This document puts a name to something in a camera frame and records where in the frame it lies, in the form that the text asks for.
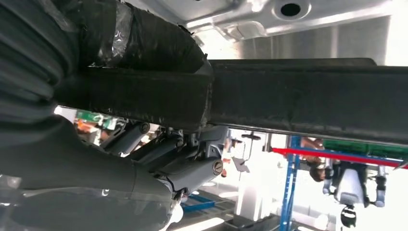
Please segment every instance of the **hole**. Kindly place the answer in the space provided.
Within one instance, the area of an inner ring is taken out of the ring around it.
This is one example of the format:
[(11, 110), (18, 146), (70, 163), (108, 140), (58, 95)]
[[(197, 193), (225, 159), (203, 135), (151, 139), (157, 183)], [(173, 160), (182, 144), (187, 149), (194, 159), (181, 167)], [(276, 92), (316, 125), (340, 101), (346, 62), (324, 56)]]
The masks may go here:
[(300, 13), (300, 10), (301, 8), (298, 4), (288, 3), (282, 6), (282, 8), (280, 9), (280, 12), (287, 17), (293, 17), (293, 16), (298, 15)]

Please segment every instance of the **red bar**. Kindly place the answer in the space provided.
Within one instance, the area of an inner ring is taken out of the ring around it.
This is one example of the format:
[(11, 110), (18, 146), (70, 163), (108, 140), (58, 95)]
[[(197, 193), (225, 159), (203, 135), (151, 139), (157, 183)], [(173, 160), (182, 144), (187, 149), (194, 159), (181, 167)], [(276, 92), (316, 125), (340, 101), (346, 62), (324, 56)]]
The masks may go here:
[(272, 148), (274, 153), (279, 153), (282, 155), (286, 154), (298, 154), (298, 155), (309, 155), (309, 156), (316, 156), (316, 157), (325, 157), (337, 160), (343, 160), (348, 162), (359, 162), (359, 163), (367, 163), (373, 165), (380, 165), (380, 166), (389, 166), (389, 167), (398, 167), (401, 162), (393, 161), (393, 160), (383, 160), (383, 159), (372, 159), (372, 158), (364, 158), (363, 156), (349, 156), (349, 155), (341, 155), (336, 153), (324, 153), (319, 151), (312, 151), (312, 150), (302, 150), (302, 149), (294, 149), (294, 148)]

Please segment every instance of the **bolt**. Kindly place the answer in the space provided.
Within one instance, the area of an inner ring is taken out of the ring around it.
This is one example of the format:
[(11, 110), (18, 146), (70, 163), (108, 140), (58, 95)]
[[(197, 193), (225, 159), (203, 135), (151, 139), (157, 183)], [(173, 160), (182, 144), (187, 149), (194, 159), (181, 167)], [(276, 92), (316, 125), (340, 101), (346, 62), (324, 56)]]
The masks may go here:
[(221, 174), (223, 168), (224, 168), (224, 166), (223, 166), (221, 160), (217, 160), (216, 162), (214, 162), (214, 164), (213, 164), (213, 171), (214, 171), (214, 174), (215, 174), (216, 176), (218, 176), (219, 174)]
[(144, 123), (140, 127), (140, 132), (143, 133), (143, 134), (148, 133), (149, 130), (150, 130), (150, 124), (148, 124), (148, 123)]
[(176, 143), (176, 147), (180, 147), (180, 146), (182, 146), (183, 144), (184, 144), (184, 141), (183, 141), (183, 140), (178, 140), (177, 143)]

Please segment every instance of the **black metal bar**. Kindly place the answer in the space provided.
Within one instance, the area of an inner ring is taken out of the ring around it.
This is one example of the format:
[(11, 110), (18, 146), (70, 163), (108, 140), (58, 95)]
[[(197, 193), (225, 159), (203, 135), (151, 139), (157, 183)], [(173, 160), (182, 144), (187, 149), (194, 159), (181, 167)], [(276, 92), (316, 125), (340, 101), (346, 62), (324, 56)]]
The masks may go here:
[(376, 66), (370, 58), (343, 59), (224, 59), (209, 60), (214, 69), (222, 68), (269, 68), (271, 65), (285, 66)]
[(88, 68), (59, 86), (60, 105), (197, 130), (207, 122), (214, 78), (204, 75)]
[(408, 68), (374, 66), (370, 59), (317, 61), (211, 61), (215, 80), (90, 68), (64, 83), (56, 99), (186, 130), (210, 123), (408, 145)]
[(210, 123), (408, 145), (408, 68), (215, 68)]

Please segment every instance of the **wrapped cable bundle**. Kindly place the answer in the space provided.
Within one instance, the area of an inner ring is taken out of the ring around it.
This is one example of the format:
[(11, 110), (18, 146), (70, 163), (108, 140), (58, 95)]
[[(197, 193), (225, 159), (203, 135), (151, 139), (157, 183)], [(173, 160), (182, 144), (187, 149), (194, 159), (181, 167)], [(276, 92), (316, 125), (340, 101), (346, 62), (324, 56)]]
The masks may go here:
[(79, 29), (80, 67), (195, 73), (206, 58), (191, 34), (116, 0), (52, 0)]

